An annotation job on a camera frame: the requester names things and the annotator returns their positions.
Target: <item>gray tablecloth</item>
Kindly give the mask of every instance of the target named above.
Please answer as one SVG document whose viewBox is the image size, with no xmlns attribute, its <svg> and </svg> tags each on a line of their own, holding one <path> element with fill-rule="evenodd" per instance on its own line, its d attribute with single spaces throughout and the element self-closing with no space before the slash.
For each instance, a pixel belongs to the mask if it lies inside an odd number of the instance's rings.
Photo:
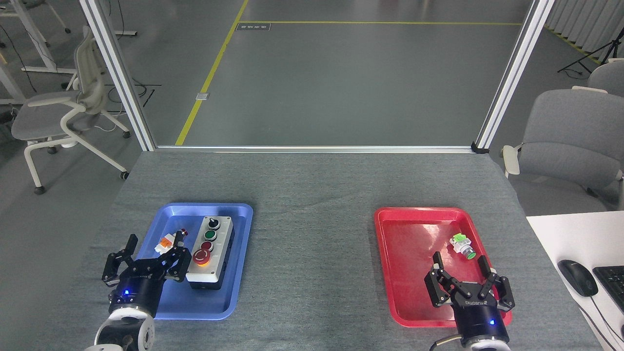
<svg viewBox="0 0 624 351">
<path fill-rule="evenodd" d="M 107 318 L 106 255 L 169 202 L 242 202 L 254 216 L 227 319 L 156 321 L 154 350 L 428 350 L 455 329 L 405 328 L 388 309 L 373 214 L 460 207 L 511 282 L 514 350 L 600 350 L 489 156 L 144 152 L 50 316 L 42 350 L 82 350 Z M 459 349 L 454 342 L 440 350 Z"/>
</svg>

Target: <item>robotic arm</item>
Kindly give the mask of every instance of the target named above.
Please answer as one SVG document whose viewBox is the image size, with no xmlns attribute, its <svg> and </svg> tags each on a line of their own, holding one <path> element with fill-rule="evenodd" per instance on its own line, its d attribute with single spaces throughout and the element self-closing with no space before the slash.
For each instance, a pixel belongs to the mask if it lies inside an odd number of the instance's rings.
<svg viewBox="0 0 624 351">
<path fill-rule="evenodd" d="M 133 260 L 139 241 L 130 235 L 125 248 L 111 253 L 102 281 L 116 287 L 109 294 L 109 318 L 100 326 L 95 344 L 85 351 L 149 351 L 154 344 L 154 316 L 165 279 L 183 282 L 191 254 L 183 246 L 184 234 L 175 233 L 173 247 L 155 259 Z M 117 275 L 119 266 L 128 266 Z"/>
<path fill-rule="evenodd" d="M 444 269 L 440 252 L 433 255 L 433 262 L 424 279 L 431 304 L 451 305 L 462 346 L 472 351 L 510 351 L 509 336 L 499 311 L 509 311 L 515 305 L 509 280 L 499 276 L 483 255 L 478 259 L 485 277 L 483 284 L 453 278 Z M 498 292 L 498 300 L 492 287 Z"/>
</svg>

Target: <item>gray chair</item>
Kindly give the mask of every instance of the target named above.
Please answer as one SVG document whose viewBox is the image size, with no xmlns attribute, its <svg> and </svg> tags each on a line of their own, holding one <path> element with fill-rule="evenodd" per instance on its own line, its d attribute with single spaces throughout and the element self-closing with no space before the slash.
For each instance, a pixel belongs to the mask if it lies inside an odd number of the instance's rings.
<svg viewBox="0 0 624 351">
<path fill-rule="evenodd" d="M 107 94 L 102 68 L 98 64 L 98 54 L 99 49 L 93 34 L 87 27 L 85 38 L 74 53 L 79 81 L 75 86 L 78 90 L 34 96 L 24 103 L 13 122 L 13 136 L 29 141 L 24 157 L 35 183 L 35 194 L 43 194 L 46 190 L 39 180 L 31 152 L 43 147 L 48 147 L 48 152 L 53 154 L 56 153 L 57 145 L 80 143 L 121 171 L 122 179 L 128 178 L 129 173 L 124 167 L 81 136 L 82 132 L 92 128 L 100 115 L 103 115 L 122 129 L 124 138 L 130 137 L 129 130 L 104 110 Z"/>
<path fill-rule="evenodd" d="M 587 79 L 587 86 L 624 97 L 624 59 L 609 59 L 608 64 L 596 68 Z"/>
<path fill-rule="evenodd" d="M 623 208 L 623 114 L 624 98 L 604 92 L 566 89 L 537 97 L 522 143 L 502 149 L 505 176 L 541 176 L 537 182 L 509 177 L 527 215 Z M 587 191 L 614 183 L 617 204 Z"/>
</svg>

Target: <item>red tray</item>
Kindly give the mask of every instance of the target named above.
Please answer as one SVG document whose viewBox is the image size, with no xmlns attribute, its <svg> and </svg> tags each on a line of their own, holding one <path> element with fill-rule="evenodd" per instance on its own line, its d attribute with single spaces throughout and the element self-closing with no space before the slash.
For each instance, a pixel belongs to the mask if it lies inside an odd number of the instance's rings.
<svg viewBox="0 0 624 351">
<path fill-rule="evenodd" d="M 375 226 L 392 317 L 404 327 L 455 327 L 450 305 L 431 304 L 424 278 L 439 251 L 444 268 L 455 278 L 484 282 L 476 258 L 487 253 L 468 213 L 444 207 L 383 207 L 375 212 Z M 476 258 L 453 251 L 449 239 L 457 233 L 472 241 Z M 501 316 L 505 325 L 511 323 L 511 311 Z"/>
</svg>

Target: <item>tripod stand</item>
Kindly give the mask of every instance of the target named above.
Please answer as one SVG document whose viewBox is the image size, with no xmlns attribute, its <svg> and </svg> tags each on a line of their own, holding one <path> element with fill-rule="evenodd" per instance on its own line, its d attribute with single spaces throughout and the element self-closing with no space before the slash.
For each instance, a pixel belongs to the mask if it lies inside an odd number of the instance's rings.
<svg viewBox="0 0 624 351">
<path fill-rule="evenodd" d="M 598 49 L 590 52 L 589 54 L 585 55 L 584 57 L 572 62 L 571 64 L 565 66 L 564 68 L 561 68 L 559 71 L 557 71 L 557 73 L 567 69 L 568 67 L 572 66 L 575 63 L 578 63 L 579 65 L 583 66 L 583 68 L 588 72 L 588 73 L 592 73 L 589 68 L 587 68 L 581 61 L 590 57 L 591 55 L 595 54 L 596 52 L 604 49 L 607 46 L 609 47 L 609 50 L 607 51 L 607 54 L 605 55 L 605 58 L 602 60 L 602 62 L 600 63 L 601 65 L 607 63 L 607 59 L 609 58 L 609 55 L 611 53 L 613 53 L 613 58 L 618 56 L 618 46 L 622 43 L 620 40 L 622 39 L 622 37 L 624 37 L 624 27 L 622 28 L 622 30 L 620 31 L 620 33 L 618 34 L 618 37 L 615 38 L 614 40 L 606 43 L 605 45 L 599 47 Z"/>
</svg>

